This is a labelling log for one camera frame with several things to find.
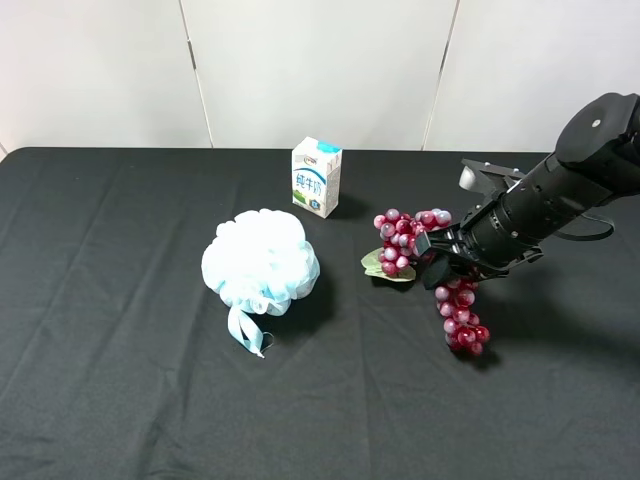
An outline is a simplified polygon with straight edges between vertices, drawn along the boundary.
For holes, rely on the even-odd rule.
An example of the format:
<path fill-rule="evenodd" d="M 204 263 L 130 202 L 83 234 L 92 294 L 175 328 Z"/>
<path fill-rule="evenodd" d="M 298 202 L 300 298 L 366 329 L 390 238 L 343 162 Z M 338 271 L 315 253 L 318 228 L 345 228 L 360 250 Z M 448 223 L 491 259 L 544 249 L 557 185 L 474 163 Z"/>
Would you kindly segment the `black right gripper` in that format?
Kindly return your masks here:
<path fill-rule="evenodd" d="M 454 280 L 474 283 L 504 278 L 513 268 L 543 256 L 537 244 L 519 238 L 498 200 L 480 205 L 460 223 L 418 234 L 414 254 L 431 256 L 421 274 L 426 290 Z"/>

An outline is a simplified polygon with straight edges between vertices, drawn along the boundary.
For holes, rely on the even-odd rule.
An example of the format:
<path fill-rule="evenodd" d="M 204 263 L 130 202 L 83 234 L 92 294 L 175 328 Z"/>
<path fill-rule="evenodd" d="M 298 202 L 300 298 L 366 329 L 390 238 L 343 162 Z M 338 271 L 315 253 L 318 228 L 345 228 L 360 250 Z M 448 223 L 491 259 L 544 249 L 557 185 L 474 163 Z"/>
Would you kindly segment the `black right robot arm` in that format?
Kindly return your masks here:
<path fill-rule="evenodd" d="M 461 188 L 482 195 L 463 220 L 416 240 L 423 285 L 481 282 L 542 257 L 550 236 L 594 207 L 639 192 L 639 97 L 606 93 L 564 127 L 554 151 L 528 173 L 463 160 Z"/>

